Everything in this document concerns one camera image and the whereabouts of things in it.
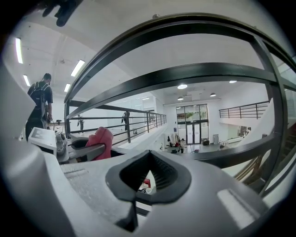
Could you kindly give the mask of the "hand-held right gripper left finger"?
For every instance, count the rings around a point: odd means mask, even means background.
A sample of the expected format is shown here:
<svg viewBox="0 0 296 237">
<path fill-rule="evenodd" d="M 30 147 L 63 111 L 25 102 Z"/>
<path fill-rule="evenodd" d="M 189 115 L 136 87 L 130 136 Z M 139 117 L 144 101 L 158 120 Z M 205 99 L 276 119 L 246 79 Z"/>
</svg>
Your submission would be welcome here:
<svg viewBox="0 0 296 237">
<path fill-rule="evenodd" d="M 51 237 L 150 237 L 148 219 L 139 218 L 136 206 L 115 197 L 106 184 L 107 171 L 132 157 L 131 154 L 93 162 L 59 165 L 43 153 L 46 188 L 43 231 Z"/>
</svg>

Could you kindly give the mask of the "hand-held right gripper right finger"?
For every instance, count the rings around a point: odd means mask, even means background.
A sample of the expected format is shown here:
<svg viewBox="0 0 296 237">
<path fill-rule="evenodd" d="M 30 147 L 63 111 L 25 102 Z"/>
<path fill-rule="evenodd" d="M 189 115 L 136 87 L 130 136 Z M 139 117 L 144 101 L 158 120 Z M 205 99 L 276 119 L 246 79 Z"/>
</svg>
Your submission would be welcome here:
<svg viewBox="0 0 296 237">
<path fill-rule="evenodd" d="M 251 236 L 269 208 L 251 188 L 220 168 L 166 152 L 188 169 L 191 184 L 177 201 L 153 205 L 140 237 Z"/>
</svg>

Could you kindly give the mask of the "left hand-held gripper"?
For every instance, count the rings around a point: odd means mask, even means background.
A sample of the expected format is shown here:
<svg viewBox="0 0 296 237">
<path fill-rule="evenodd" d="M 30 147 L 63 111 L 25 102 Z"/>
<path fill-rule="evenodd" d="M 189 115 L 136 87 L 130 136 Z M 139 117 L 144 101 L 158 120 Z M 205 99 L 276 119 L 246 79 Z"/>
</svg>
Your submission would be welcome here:
<svg viewBox="0 0 296 237">
<path fill-rule="evenodd" d="M 34 127 L 29 135 L 29 143 L 53 154 L 59 163 L 70 159 L 93 160 L 105 151 L 104 144 L 86 147 L 87 142 L 88 138 L 72 139 L 68 147 L 68 140 L 61 131 L 55 132 L 37 127 Z"/>
</svg>

